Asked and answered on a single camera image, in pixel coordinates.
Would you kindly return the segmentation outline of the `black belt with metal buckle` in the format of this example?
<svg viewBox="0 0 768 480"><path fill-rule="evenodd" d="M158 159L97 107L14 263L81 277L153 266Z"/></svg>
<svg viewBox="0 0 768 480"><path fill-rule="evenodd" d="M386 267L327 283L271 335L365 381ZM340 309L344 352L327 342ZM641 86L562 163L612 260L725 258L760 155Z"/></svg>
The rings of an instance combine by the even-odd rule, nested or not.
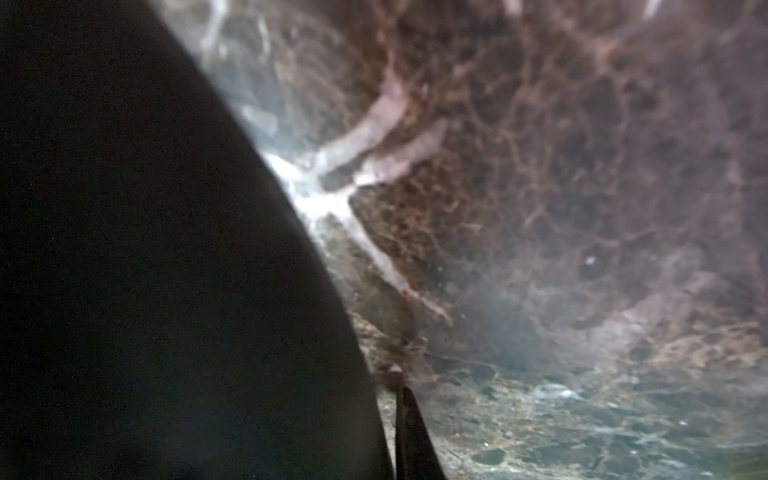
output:
<svg viewBox="0 0 768 480"><path fill-rule="evenodd" d="M394 475L304 227L143 1L1 5L1 475Z"/></svg>

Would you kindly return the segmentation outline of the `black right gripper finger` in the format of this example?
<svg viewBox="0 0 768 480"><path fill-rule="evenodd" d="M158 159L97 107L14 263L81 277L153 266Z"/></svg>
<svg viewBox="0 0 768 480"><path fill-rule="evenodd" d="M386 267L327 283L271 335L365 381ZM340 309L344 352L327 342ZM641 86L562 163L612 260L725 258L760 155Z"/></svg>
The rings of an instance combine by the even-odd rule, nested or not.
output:
<svg viewBox="0 0 768 480"><path fill-rule="evenodd" d="M395 428L397 480L446 480L413 391L397 392Z"/></svg>

